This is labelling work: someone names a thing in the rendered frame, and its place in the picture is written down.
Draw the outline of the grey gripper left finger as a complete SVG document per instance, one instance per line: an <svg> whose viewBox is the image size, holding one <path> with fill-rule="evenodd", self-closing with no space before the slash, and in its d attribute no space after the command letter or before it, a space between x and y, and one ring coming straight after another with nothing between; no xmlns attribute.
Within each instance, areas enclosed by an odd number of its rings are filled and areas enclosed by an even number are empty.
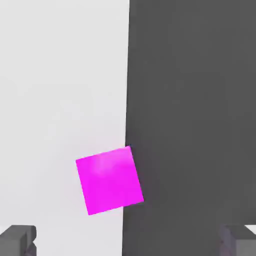
<svg viewBox="0 0 256 256"><path fill-rule="evenodd" d="M0 234L0 256L37 256L34 225L11 225Z"/></svg>

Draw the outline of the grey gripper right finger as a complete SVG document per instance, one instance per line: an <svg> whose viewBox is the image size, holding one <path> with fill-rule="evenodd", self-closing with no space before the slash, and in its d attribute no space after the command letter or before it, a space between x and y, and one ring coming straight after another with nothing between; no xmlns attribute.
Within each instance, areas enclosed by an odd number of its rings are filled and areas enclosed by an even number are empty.
<svg viewBox="0 0 256 256"><path fill-rule="evenodd" d="M256 256L256 234L245 225L222 225L219 256Z"/></svg>

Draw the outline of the small magenta cube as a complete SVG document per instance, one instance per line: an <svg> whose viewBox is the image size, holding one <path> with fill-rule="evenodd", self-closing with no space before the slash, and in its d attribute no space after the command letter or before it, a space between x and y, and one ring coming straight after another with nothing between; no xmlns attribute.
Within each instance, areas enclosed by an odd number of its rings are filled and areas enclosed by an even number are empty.
<svg viewBox="0 0 256 256"><path fill-rule="evenodd" d="M80 158L75 163L88 215L144 201L130 146Z"/></svg>

